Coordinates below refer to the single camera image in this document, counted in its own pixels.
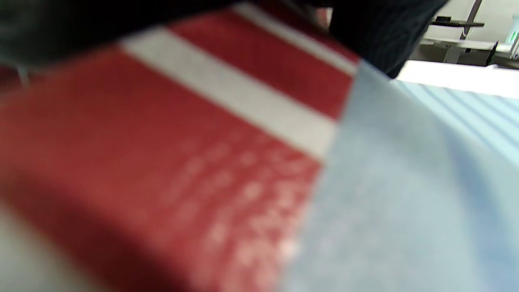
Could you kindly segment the person's left hand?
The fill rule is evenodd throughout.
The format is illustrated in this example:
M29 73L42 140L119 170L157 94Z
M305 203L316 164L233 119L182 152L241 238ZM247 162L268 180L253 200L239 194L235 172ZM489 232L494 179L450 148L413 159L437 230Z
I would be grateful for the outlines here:
M1 63L38 68L134 31L235 0L2 0ZM446 0L288 0L309 18L332 8L329 31L396 78Z

